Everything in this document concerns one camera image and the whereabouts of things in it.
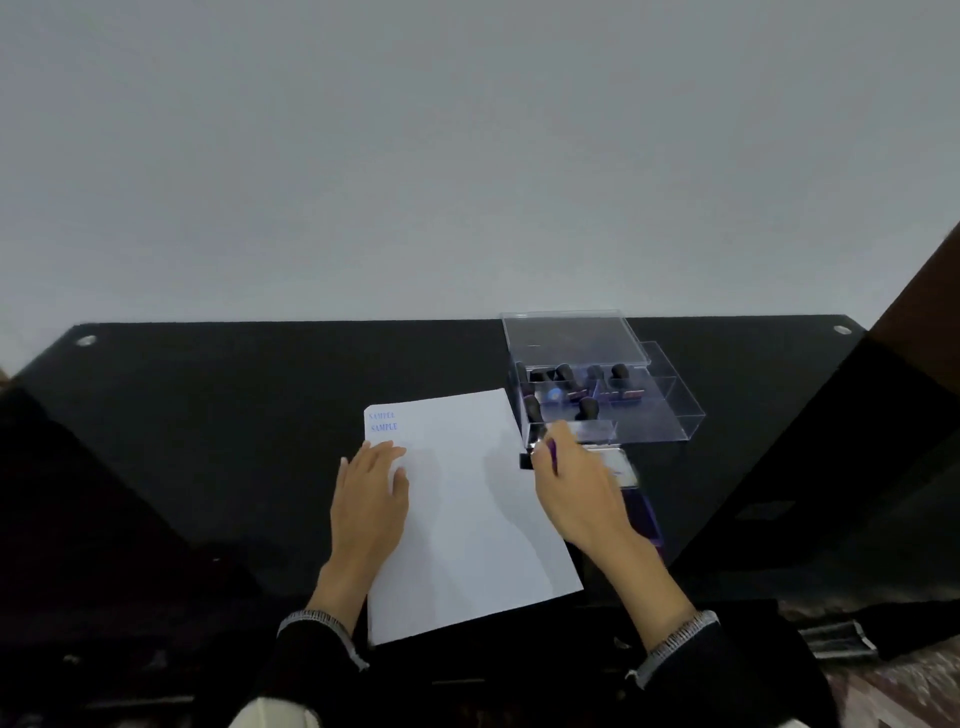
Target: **right hand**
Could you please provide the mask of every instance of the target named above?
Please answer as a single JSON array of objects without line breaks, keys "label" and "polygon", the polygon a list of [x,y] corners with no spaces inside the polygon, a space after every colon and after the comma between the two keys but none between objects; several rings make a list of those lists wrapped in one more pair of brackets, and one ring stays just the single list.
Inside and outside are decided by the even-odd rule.
[{"label": "right hand", "polygon": [[[557,449],[557,471],[547,441]],[[532,458],[537,497],[554,527],[593,561],[607,545],[634,534],[623,495],[600,456],[577,443],[569,425],[550,425],[546,440],[537,443]]]}]

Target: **transparent lid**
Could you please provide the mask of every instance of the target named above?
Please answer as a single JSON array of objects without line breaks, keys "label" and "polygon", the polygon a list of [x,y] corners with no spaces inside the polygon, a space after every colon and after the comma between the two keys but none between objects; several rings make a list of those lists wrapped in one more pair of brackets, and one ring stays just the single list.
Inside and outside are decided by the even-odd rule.
[{"label": "transparent lid", "polygon": [[527,367],[650,363],[619,311],[504,313],[501,319],[514,361]]}]

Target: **white paper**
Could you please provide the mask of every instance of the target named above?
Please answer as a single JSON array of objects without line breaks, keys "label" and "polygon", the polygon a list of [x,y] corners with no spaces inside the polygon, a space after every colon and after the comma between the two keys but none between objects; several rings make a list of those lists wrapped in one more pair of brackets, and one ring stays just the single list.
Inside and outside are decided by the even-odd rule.
[{"label": "white paper", "polygon": [[502,389],[379,404],[366,437],[407,448],[403,537],[368,600],[370,642],[383,644],[583,589],[543,512]]}]

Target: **wrist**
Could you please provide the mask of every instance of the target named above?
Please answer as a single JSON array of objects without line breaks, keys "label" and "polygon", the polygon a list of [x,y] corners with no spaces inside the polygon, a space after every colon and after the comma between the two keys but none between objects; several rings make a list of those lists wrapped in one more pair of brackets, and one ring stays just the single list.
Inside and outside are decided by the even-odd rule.
[{"label": "wrist", "polygon": [[352,634],[374,576],[360,565],[331,556],[320,569],[317,588],[306,608],[326,612]]},{"label": "wrist", "polygon": [[603,533],[598,534],[584,551],[590,561],[604,573],[608,573],[608,570],[615,570],[626,563],[633,564],[635,568],[637,557],[639,556],[641,559],[648,557],[648,551],[653,551],[659,559],[653,544],[634,531],[628,523],[608,528]]}]

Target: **gray wall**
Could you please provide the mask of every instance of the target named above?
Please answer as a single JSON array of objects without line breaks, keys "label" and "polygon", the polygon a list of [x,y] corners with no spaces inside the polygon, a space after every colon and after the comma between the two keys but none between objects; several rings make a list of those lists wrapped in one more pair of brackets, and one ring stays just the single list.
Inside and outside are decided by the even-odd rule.
[{"label": "gray wall", "polygon": [[960,217],[956,0],[0,4],[0,364],[79,321],[842,312]]}]

